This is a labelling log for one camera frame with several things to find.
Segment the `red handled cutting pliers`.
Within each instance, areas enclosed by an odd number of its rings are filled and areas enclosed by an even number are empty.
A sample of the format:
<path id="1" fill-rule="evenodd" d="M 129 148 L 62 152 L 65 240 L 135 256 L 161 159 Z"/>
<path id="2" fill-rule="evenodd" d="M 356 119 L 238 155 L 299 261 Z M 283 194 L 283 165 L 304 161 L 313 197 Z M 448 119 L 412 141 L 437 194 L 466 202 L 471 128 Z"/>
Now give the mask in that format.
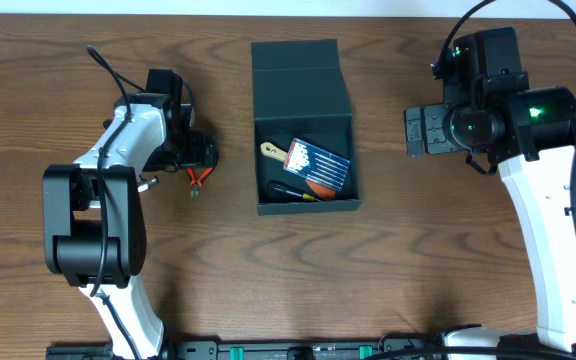
<path id="1" fill-rule="evenodd" d="M 205 168 L 200 174 L 197 174 L 193 168 L 186 168 L 186 173 L 190 180 L 190 194 L 197 197 L 202 189 L 205 180 L 211 175 L 213 168 Z"/>

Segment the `orange scraper wooden handle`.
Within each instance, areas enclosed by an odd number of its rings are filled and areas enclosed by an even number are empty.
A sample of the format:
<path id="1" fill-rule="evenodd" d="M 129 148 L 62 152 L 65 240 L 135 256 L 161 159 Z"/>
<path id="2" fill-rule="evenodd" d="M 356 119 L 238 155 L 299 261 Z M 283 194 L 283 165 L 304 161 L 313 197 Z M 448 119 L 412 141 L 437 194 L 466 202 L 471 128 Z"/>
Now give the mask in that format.
<path id="1" fill-rule="evenodd" d="M 264 142 L 260 145 L 261 154 L 265 157 L 272 158 L 284 164 L 288 158 L 288 153 L 271 142 Z M 332 189 L 307 180 L 306 184 L 313 192 L 313 195 L 302 194 L 301 197 L 308 201 L 329 201 L 334 200 L 336 192 Z"/>

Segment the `black yellow screwdriver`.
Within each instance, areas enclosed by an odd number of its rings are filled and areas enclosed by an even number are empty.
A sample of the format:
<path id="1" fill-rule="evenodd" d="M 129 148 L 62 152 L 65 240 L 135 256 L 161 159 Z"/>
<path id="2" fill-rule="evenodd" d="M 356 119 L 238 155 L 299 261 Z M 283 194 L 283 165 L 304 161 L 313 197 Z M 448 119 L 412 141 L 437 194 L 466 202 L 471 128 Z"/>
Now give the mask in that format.
<path id="1" fill-rule="evenodd" d="M 293 198 L 299 198 L 304 201 L 320 202 L 320 199 L 315 196 L 280 182 L 271 181 L 268 183 L 267 188 L 272 192 L 281 193 Z"/>

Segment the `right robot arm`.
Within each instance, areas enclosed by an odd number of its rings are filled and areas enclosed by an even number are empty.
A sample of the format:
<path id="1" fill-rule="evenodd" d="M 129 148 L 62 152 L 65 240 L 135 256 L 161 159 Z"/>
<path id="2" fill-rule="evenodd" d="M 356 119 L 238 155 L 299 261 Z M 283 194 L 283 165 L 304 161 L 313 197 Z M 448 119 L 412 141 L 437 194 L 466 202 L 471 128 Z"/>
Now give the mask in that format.
<path id="1" fill-rule="evenodd" d="M 433 68 L 438 104 L 404 113 L 412 157 L 465 152 L 487 158 L 517 213 L 537 302 L 532 342 L 576 351 L 576 99 L 561 86 L 533 89 L 515 31 L 456 39 Z"/>

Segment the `small claw hammer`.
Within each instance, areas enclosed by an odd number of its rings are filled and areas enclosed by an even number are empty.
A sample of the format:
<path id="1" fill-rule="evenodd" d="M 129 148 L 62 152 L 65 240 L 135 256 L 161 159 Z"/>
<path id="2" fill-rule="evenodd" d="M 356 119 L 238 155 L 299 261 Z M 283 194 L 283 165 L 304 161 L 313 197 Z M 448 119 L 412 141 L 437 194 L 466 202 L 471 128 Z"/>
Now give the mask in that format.
<path id="1" fill-rule="evenodd" d="M 139 193 L 147 192 L 158 184 L 159 178 L 157 176 L 154 176 L 151 179 L 144 179 L 143 177 L 139 177 L 137 181 L 137 190 Z"/>

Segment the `precision screwdriver set case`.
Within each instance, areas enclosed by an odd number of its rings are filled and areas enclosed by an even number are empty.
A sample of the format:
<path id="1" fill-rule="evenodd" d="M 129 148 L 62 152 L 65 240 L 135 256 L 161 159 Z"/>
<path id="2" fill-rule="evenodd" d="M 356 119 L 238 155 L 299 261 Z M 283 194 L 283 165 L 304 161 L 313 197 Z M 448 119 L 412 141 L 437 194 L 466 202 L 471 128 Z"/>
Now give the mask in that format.
<path id="1" fill-rule="evenodd" d="M 283 168 L 335 192 L 342 190 L 351 162 L 301 139 L 294 138 Z"/>

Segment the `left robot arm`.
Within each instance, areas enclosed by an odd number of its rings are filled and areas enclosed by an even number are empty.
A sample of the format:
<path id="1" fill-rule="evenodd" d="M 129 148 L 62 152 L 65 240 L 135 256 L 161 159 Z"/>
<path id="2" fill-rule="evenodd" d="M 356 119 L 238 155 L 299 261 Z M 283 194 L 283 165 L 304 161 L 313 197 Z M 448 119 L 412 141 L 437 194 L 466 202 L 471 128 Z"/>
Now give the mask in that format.
<path id="1" fill-rule="evenodd" d="M 177 348 L 149 301 L 141 271 L 147 234 L 143 173 L 187 173 L 198 195 L 218 163 L 216 138 L 194 129 L 194 103 L 182 77 L 152 69 L 145 87 L 121 96 L 104 134 L 71 164 L 42 178 L 44 256 L 92 302 L 111 341 L 52 345 L 49 359 L 174 359 Z"/>

